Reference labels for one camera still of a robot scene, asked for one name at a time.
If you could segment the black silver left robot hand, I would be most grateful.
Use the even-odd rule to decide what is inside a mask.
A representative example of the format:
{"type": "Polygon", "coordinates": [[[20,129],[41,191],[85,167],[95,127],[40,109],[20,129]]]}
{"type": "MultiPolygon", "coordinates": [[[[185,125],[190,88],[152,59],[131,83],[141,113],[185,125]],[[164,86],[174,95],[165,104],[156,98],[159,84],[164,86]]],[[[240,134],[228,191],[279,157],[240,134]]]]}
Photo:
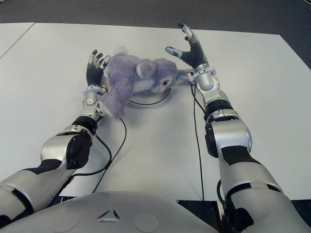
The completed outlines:
{"type": "Polygon", "coordinates": [[[103,57],[103,54],[94,50],[89,56],[86,67],[86,81],[87,85],[100,86],[102,83],[104,71],[111,59],[110,55],[103,57]]]}

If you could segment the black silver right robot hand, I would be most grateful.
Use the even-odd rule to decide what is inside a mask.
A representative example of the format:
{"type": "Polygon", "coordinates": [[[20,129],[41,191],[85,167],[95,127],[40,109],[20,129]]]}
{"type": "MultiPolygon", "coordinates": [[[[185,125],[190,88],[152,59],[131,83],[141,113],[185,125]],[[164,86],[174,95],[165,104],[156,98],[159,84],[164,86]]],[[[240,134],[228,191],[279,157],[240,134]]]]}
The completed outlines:
{"type": "Polygon", "coordinates": [[[181,51],[169,46],[165,48],[165,51],[172,56],[178,57],[194,69],[200,65],[208,65],[204,50],[192,29],[183,23],[178,23],[177,26],[186,34],[185,40],[190,45],[190,51],[181,51]]]}

